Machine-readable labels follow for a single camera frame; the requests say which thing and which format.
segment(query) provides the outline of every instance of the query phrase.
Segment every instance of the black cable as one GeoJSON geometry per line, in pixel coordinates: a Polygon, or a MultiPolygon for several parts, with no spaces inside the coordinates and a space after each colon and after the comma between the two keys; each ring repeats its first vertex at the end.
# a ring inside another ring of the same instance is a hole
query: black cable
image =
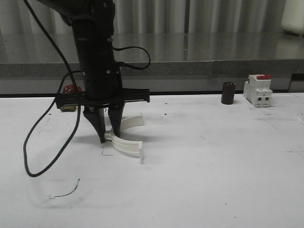
{"type": "Polygon", "coordinates": [[[62,58],[67,70],[68,70],[68,73],[63,77],[61,83],[60,83],[60,86],[59,86],[59,89],[57,91],[57,94],[53,100],[53,102],[51,103],[50,107],[43,113],[43,115],[35,122],[35,124],[32,126],[32,128],[30,129],[25,141],[24,141],[24,144],[23,144],[23,154],[24,154],[24,166],[25,166],[25,170],[27,172],[27,174],[30,176],[30,177],[38,177],[40,176],[41,174],[45,173],[49,168],[51,168],[51,166],[57,161],[57,159],[60,157],[60,155],[62,154],[62,152],[64,151],[64,149],[67,147],[67,145],[70,143],[70,141],[72,140],[72,138],[74,137],[77,129],[78,129],[78,126],[79,126],[79,122],[80,122],[80,111],[81,111],[81,103],[80,103],[80,94],[79,94],[79,91],[78,91],[78,88],[77,88],[77,84],[76,84],[76,81],[74,79],[74,76],[73,76],[73,72],[71,70],[71,67],[69,66],[68,62],[67,62],[67,59],[65,58],[65,56],[62,54],[62,52],[60,51],[59,47],[56,45],[56,43],[53,41],[52,37],[49,35],[49,33],[47,32],[47,30],[43,27],[43,25],[41,24],[40,20],[38,19],[37,15],[35,14],[34,10],[32,9],[31,5],[28,3],[27,0],[23,0],[24,3],[26,4],[27,8],[29,9],[30,13],[32,14],[34,20],[37,22],[37,24],[39,25],[39,27],[41,28],[41,30],[43,31],[43,33],[46,35],[46,37],[48,38],[48,40],[51,42],[51,44],[53,45],[53,47],[55,48],[55,50],[57,51],[57,53],[60,55],[60,57],[62,58]],[[29,137],[31,136],[32,132],[34,131],[34,129],[36,128],[36,126],[38,125],[38,123],[43,119],[43,117],[49,112],[49,110],[52,108],[52,106],[54,105],[54,103],[56,102],[56,99],[58,98],[59,94],[60,94],[60,90],[61,90],[61,87],[63,85],[63,82],[65,80],[65,78],[70,75],[70,78],[72,80],[72,83],[73,83],[73,86],[74,86],[74,89],[76,91],[76,97],[77,97],[77,107],[78,107],[78,110],[77,110],[77,118],[76,118],[76,123],[75,123],[75,127],[72,131],[72,133],[70,134],[70,136],[68,137],[68,139],[66,140],[66,142],[64,143],[64,145],[61,147],[61,149],[59,150],[59,152],[57,153],[57,155],[55,156],[55,158],[50,162],[49,165],[47,165],[47,167],[45,167],[43,170],[41,170],[40,172],[38,173],[31,173],[29,171],[29,166],[28,166],[28,157],[27,157],[27,151],[26,151],[26,147],[27,147],[27,143],[28,143],[28,140],[29,140],[29,137]]]}
{"type": "Polygon", "coordinates": [[[115,51],[123,51],[123,50],[131,49],[131,48],[138,48],[138,49],[143,50],[143,51],[148,55],[149,62],[148,62],[148,64],[147,64],[146,66],[144,66],[144,67],[133,66],[133,65],[127,64],[127,63],[125,63],[125,62],[117,62],[117,63],[119,64],[120,67],[124,67],[124,66],[125,66],[125,67],[129,67],[129,68],[132,68],[132,69],[135,69],[135,70],[144,70],[144,69],[147,69],[147,68],[150,66],[150,63],[151,63],[150,54],[149,54],[149,52],[148,52],[146,49],[144,49],[144,48],[142,48],[142,47],[130,46],[130,47],[125,47],[125,48],[124,48],[124,47],[123,47],[123,48],[116,48],[116,47],[113,47],[113,46],[112,46],[112,48],[113,48],[113,50],[115,50],[115,51]]]}

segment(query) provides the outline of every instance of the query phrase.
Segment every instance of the white container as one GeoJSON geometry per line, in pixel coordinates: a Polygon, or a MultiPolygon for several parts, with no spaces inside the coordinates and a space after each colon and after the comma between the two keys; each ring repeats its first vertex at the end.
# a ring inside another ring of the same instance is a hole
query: white container
{"type": "Polygon", "coordinates": [[[304,0],[286,0],[281,28],[286,32],[304,35],[304,0]]]}

